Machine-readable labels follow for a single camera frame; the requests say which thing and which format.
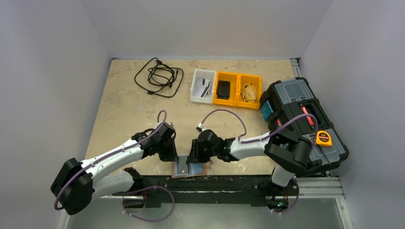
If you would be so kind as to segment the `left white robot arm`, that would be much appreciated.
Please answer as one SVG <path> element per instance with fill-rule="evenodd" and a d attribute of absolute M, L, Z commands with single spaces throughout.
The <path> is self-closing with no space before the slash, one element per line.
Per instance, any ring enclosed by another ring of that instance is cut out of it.
<path fill-rule="evenodd" d="M 114 175 L 119 168 L 148 156 L 158 155 L 163 162 L 177 162 L 176 131 L 171 124 L 161 123 L 156 129 L 134 134 L 120 146 L 91 159 L 64 162 L 51 185 L 56 197 L 56 210 L 75 215 L 93 200 L 118 192 L 137 195 L 142 190 L 140 175 L 133 168 Z"/>

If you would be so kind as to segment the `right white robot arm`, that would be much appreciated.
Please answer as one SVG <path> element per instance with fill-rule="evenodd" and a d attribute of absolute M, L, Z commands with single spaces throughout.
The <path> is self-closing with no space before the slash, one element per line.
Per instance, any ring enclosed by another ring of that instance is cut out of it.
<path fill-rule="evenodd" d="M 208 129 L 192 141 L 186 163 L 207 163 L 212 157 L 233 162 L 247 157 L 267 156 L 277 164 L 268 188 L 272 193 L 280 194 L 294 176 L 306 173 L 313 147 L 313 141 L 287 129 L 245 141 L 223 139 Z"/>

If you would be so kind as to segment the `pink leather card holder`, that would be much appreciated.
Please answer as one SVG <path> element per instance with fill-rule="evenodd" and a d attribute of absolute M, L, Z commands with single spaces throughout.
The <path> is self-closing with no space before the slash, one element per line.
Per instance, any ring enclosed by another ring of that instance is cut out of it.
<path fill-rule="evenodd" d="M 186 163 L 187 158 L 188 158 L 187 155 L 180 155 L 178 161 L 172 162 L 171 165 L 172 178 L 199 177 L 208 175 L 206 163 L 187 164 Z"/>

